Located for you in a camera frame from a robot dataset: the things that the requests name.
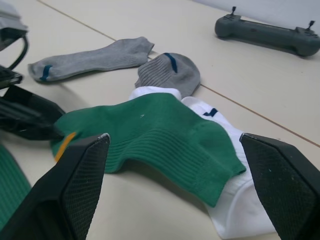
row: table surface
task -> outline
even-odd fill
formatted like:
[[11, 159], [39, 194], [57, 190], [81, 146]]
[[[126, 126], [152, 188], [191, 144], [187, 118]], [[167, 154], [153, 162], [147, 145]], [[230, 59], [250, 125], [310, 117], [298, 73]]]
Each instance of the table surface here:
[[320, 144], [320, 52], [220, 40], [215, 22], [228, 12], [191, 0], [39, 1], [113, 39], [144, 36], [157, 53], [186, 55], [210, 90]]
[[[55, 85], [42, 85], [31, 79], [27, 71], [29, 63], [53, 55], [102, 48], [113, 40], [35, 0], [10, 0], [10, 3], [29, 27], [30, 49], [16, 68], [25, 76], [21, 87], [56, 102], [66, 112], [97, 105], [115, 105], [128, 99], [138, 78], [136, 68], [86, 74]], [[0, 64], [8, 66], [21, 48], [18, 41], [2, 51]], [[172, 47], [168, 52], [178, 51]], [[320, 169], [320, 148], [314, 144], [207, 87], [200, 86], [194, 95], [215, 106], [235, 127], [245, 132], [295, 145]], [[1, 133], [1, 142], [14, 155], [31, 185], [55, 164], [48, 142], [28, 141], [4, 132]], [[220, 239], [197, 198], [153, 169], [132, 163], [120, 174], [105, 174], [103, 177], [100, 200], [87, 239], [105, 239], [106, 236], [112, 240]], [[279, 240], [279, 237], [268, 234], [242, 240]]]

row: ribbed fabric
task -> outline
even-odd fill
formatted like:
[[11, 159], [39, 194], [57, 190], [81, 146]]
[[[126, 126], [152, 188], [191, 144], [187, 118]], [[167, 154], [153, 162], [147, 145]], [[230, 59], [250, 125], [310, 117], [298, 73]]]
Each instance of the ribbed fabric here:
[[31, 187], [15, 159], [0, 145], [0, 231]]
[[276, 230], [258, 198], [247, 157], [239, 141], [243, 132], [233, 127], [214, 107], [200, 99], [192, 96], [181, 99], [179, 91], [176, 89], [155, 86], [138, 87], [131, 93], [129, 99], [154, 93], [170, 93], [201, 118], [220, 124], [231, 139], [236, 156], [246, 167], [246, 172], [231, 178], [225, 184], [215, 207], [207, 206], [219, 236], [222, 239], [234, 239], [275, 232]]
[[200, 84], [197, 66], [186, 56], [164, 53], [138, 69], [135, 87], [154, 86], [177, 89], [182, 98], [191, 96]]
[[[137, 160], [165, 174], [186, 191], [214, 207], [226, 182], [245, 167], [228, 134], [168, 93], [154, 93], [114, 105], [69, 112], [55, 124], [71, 141], [109, 133], [106, 173]], [[56, 154], [62, 141], [52, 143]]]
[[154, 44], [145, 37], [121, 39], [101, 49], [51, 56], [28, 65], [38, 82], [52, 82], [90, 71], [137, 67], [148, 61]]

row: green cloth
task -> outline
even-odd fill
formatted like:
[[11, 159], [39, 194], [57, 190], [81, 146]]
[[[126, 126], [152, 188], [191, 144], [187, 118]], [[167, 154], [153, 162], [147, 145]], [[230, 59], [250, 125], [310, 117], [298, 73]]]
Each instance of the green cloth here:
[[[202, 119], [169, 93], [72, 111], [55, 125], [66, 136], [76, 132], [70, 143], [109, 133], [105, 173], [117, 172], [127, 160], [138, 160], [211, 207], [226, 182], [246, 170], [225, 130]], [[54, 155], [62, 142], [52, 143]]]
[[30, 189], [31, 186], [15, 159], [0, 145], [0, 231]]

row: gray cloth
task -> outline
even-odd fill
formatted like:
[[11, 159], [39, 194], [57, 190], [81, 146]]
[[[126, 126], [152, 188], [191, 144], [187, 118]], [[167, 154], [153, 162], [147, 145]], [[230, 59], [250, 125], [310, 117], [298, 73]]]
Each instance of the gray cloth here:
[[148, 61], [154, 44], [145, 37], [121, 39], [101, 49], [51, 56], [28, 65], [38, 82], [52, 82], [90, 71], [137, 67]]
[[136, 88], [154, 86], [178, 89], [181, 96], [188, 97], [200, 84], [197, 66], [186, 56], [163, 53], [138, 69]]

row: remote controller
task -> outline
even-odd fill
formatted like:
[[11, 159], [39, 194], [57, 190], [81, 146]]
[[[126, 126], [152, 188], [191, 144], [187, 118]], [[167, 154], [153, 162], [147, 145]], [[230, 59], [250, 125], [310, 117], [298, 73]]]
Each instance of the remote controller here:
[[236, 37], [243, 40], [291, 49], [297, 55], [308, 57], [318, 52], [320, 38], [310, 28], [315, 21], [310, 21], [308, 28], [288, 29], [253, 21], [242, 20], [240, 15], [232, 13], [219, 18], [215, 23], [215, 33], [219, 38]]

